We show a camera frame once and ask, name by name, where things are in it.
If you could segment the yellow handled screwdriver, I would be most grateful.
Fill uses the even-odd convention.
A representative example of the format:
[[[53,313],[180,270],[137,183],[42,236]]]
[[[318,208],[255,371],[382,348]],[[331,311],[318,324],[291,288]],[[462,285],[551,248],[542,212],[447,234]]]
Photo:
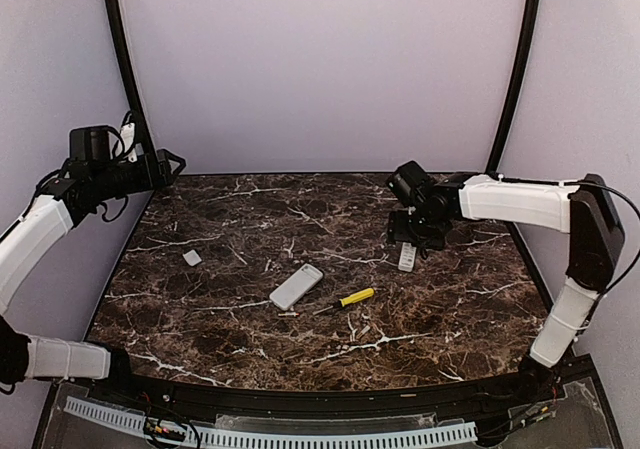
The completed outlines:
[[[359,302],[362,302],[364,300],[367,300],[369,298],[372,298],[375,294],[375,290],[373,288],[367,288],[367,289],[363,289],[360,290],[358,292],[355,292],[353,294],[350,294],[349,296],[346,296],[344,298],[338,299],[336,302],[332,303],[331,305],[329,305],[328,307],[325,307],[323,309],[319,309],[315,312],[313,312],[313,315],[320,315],[323,314],[329,310],[333,310],[333,309],[343,309],[346,306],[352,305],[352,304],[356,304]]]

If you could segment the white battery cover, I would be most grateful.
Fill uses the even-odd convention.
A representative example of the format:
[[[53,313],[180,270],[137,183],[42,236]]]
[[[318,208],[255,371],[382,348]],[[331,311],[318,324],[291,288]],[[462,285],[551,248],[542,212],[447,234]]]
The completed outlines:
[[[195,267],[202,262],[202,259],[196,250],[190,250],[184,253],[183,258],[190,267]]]

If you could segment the large white remote control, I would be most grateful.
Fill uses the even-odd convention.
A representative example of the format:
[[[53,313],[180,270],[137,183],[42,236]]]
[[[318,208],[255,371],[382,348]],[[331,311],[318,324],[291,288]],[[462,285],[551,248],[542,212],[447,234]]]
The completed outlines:
[[[311,264],[302,265],[269,295],[276,307],[287,311],[324,277],[324,273]]]

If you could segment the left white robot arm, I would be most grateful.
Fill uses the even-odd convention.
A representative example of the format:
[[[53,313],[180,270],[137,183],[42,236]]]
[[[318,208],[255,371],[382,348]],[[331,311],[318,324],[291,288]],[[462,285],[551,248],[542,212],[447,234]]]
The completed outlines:
[[[155,148],[146,129],[132,123],[76,128],[69,133],[69,156],[36,186],[25,211],[1,236],[1,309],[46,253],[111,199],[171,185],[185,169],[184,158]],[[120,405],[141,396],[123,349],[19,333],[1,323],[1,391],[36,380],[101,380]]]

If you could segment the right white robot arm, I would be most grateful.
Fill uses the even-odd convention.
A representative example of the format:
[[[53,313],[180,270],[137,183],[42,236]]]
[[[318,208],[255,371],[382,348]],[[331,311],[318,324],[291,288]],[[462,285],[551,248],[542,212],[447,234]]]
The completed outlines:
[[[510,382],[517,401],[534,401],[549,385],[544,367],[558,364],[588,327],[599,303],[626,276],[616,271],[625,244],[613,202],[618,191],[597,174],[544,181],[458,172],[437,181],[415,161],[399,166],[386,186],[402,205],[389,215],[388,242],[408,243],[422,253],[443,250],[459,220],[495,220],[568,235],[564,284],[529,349],[528,358],[535,364]]]

